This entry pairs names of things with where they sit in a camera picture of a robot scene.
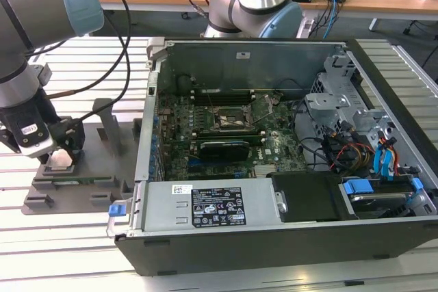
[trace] connector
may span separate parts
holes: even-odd
[[[329,137],[332,137],[332,138],[335,138],[336,135],[337,135],[337,132],[336,132],[336,131],[334,131],[332,128],[327,127],[327,126],[324,126],[324,127],[322,128],[322,131],[324,132],[325,135],[327,135],[327,136],[329,136]]]
[[[355,128],[352,124],[344,120],[341,122],[341,130],[350,132],[350,131],[354,131]]]

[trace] white label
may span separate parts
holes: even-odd
[[[251,53],[249,52],[241,52],[235,54],[236,59],[249,59],[250,57],[251,57]]]
[[[172,194],[190,194],[193,185],[172,185]]]
[[[35,133],[36,131],[38,131],[38,127],[35,123],[21,129],[23,135],[30,135],[31,133]]]

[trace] blue release latch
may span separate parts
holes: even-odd
[[[348,195],[374,193],[374,190],[367,179],[350,179],[344,183],[344,188]]]
[[[108,215],[110,217],[123,217],[126,215],[125,204],[111,204],[108,209]]]
[[[423,189],[423,183],[418,178],[412,178],[411,184],[413,188],[415,188],[416,192],[419,192],[421,189]]]

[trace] slotted metal worktable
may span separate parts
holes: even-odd
[[[142,115],[146,94],[147,38],[129,48],[132,80],[115,104],[119,121]],[[53,76],[47,93],[78,88],[100,77],[120,53],[116,38],[77,38],[35,62],[49,63]],[[96,97],[115,97],[125,82],[125,64],[93,91],[54,101],[60,115],[77,117]],[[106,237],[106,213],[25,216],[20,207],[38,167],[37,160],[0,146],[0,291],[436,291],[438,240],[398,258],[327,263],[276,269],[207,274],[138,276],[112,239]],[[205,255],[205,261],[214,261]],[[346,287],[345,281],[364,285]]]

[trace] sticker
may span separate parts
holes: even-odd
[[[240,187],[192,189],[195,228],[246,225],[245,216]]]
[[[236,59],[250,59],[250,57],[251,57],[251,53],[249,52],[241,52],[235,54]]]
[[[36,131],[38,131],[38,126],[36,124],[31,124],[30,126],[21,128],[21,133],[23,135],[30,135],[31,133],[35,133]]]
[[[190,194],[193,185],[172,185],[172,194]]]

